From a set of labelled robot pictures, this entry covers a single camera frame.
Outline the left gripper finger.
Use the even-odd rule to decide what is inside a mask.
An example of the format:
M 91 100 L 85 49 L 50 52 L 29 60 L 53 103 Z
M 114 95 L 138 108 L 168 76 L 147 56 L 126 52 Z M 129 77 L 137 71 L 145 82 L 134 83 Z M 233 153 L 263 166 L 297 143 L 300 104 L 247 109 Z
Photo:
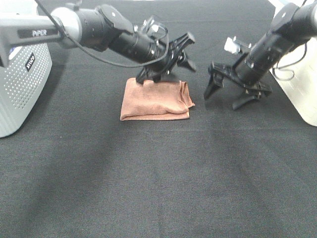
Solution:
M 185 69 L 188 69 L 188 70 L 190 70 L 192 72 L 196 72 L 197 71 L 195 63 L 191 59 L 189 59 L 189 57 L 187 56 L 186 53 L 182 53 L 179 56 L 179 59 L 177 61 L 177 66 L 185 68 Z
M 145 80 L 152 80 L 154 83 L 157 83 L 161 80 L 161 75 L 150 69 L 142 69 L 136 76 L 136 82 L 144 84 Z

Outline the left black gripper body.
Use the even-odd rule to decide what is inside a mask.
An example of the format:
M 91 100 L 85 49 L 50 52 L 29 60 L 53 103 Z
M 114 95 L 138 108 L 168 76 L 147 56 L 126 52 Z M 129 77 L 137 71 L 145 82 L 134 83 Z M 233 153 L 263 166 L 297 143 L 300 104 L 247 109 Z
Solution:
M 150 69 L 159 73 L 161 76 L 169 74 L 174 66 L 177 66 L 179 56 L 182 53 L 186 53 L 185 48 L 194 43 L 194 35 L 190 32 L 187 32 L 183 36 L 169 42 L 167 55 L 162 60 L 144 66 L 143 69 Z

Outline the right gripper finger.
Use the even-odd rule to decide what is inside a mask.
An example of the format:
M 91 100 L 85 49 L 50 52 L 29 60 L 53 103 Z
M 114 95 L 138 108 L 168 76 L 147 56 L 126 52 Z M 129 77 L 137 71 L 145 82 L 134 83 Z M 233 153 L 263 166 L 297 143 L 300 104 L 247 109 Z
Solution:
M 232 108 L 233 110 L 237 110 L 241 108 L 243 105 L 247 104 L 252 100 L 258 100 L 257 95 L 249 95 L 249 94 L 241 94 L 233 103 Z
M 218 73 L 212 73 L 208 86 L 204 92 L 204 99 L 207 100 L 218 89 L 223 88 L 223 76 Z

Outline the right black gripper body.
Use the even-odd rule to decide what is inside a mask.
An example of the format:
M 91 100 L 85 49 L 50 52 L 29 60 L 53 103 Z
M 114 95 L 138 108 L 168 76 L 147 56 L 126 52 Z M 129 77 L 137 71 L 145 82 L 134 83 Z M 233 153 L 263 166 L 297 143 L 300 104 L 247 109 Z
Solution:
M 245 94 L 257 95 L 259 98 L 262 95 L 268 96 L 272 93 L 271 87 L 260 81 L 256 81 L 253 85 L 248 85 L 247 83 L 243 82 L 236 74 L 234 67 L 227 64 L 215 63 L 212 61 L 208 68 L 208 72 L 209 75 L 212 73 L 221 74 L 223 79 L 228 79 L 237 86 L 243 88 Z

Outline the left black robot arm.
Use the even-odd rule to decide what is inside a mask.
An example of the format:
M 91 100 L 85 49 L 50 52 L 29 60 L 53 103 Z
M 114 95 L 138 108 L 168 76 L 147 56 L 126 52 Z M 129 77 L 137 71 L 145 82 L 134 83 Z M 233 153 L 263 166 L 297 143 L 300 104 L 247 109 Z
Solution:
M 154 16 L 141 26 L 132 24 L 108 4 L 94 9 L 69 3 L 51 13 L 0 17 L 0 64 L 8 67 L 14 47 L 58 42 L 67 49 L 78 47 L 84 52 L 110 49 L 135 62 L 141 71 L 136 81 L 160 81 L 174 66 L 196 71 L 185 52 L 195 42 L 191 33 L 170 40 L 167 28 Z

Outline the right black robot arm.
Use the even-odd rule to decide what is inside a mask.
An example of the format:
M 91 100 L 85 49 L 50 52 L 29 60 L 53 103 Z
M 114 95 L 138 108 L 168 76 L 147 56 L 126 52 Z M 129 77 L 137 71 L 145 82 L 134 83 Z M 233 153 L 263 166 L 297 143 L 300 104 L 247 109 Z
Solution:
M 225 50 L 241 54 L 233 65 L 212 62 L 209 67 L 210 81 L 204 92 L 208 99 L 223 87 L 223 80 L 229 79 L 241 88 L 243 93 L 233 102 L 233 109 L 259 100 L 271 93 L 271 87 L 261 78 L 287 53 L 305 44 L 317 35 L 317 4 L 297 6 L 286 4 L 273 18 L 269 30 L 253 46 L 236 38 L 227 38 Z

